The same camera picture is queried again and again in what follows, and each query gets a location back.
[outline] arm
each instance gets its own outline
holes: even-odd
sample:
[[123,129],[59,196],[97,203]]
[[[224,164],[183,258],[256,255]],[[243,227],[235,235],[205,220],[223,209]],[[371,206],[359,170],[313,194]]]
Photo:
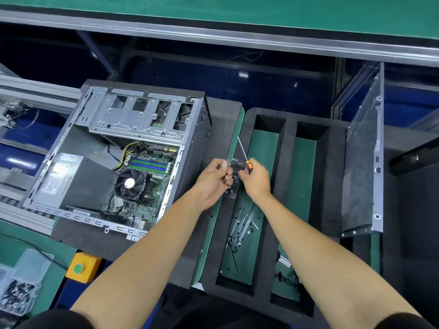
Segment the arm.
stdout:
[[95,329],[141,328],[160,298],[198,217],[231,185],[231,174],[226,160],[214,159],[194,187],[85,290],[72,310],[84,315]]
[[255,159],[239,176],[267,217],[294,270],[332,328],[374,328],[387,316],[419,315],[379,274],[285,208],[270,193],[268,171]]

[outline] hand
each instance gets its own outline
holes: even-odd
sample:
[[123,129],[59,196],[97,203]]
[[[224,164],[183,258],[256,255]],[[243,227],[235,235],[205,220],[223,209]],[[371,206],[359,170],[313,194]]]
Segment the hand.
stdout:
[[215,158],[200,174],[192,191],[202,200],[202,210],[210,208],[232,183],[231,167],[225,159]]
[[256,204],[267,196],[271,196],[270,192],[270,177],[266,168],[261,165],[254,158],[250,158],[253,164],[253,171],[249,174],[247,168],[243,171],[239,171],[239,179],[244,183],[245,191],[248,196]]

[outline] left hand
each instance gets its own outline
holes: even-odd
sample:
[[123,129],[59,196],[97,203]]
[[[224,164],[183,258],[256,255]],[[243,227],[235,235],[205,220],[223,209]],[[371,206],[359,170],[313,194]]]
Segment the left hand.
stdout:
[[228,167],[227,160],[219,158],[212,160],[202,171],[191,189],[194,196],[201,199],[202,210],[214,205],[227,188],[232,185],[232,173],[233,170]]

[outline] green button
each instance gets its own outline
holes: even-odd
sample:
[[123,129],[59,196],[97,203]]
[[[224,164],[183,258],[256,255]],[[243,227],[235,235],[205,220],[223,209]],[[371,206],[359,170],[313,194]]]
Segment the green button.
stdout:
[[82,264],[80,264],[80,263],[75,265],[75,267],[73,268],[73,272],[75,274],[80,274],[83,270],[84,270],[84,266]]

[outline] yellow box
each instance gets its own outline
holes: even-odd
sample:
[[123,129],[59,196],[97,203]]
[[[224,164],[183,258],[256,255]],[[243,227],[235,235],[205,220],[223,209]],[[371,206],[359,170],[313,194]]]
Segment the yellow box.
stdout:
[[85,252],[76,253],[65,276],[81,283],[91,282],[96,276],[101,261],[101,257]]

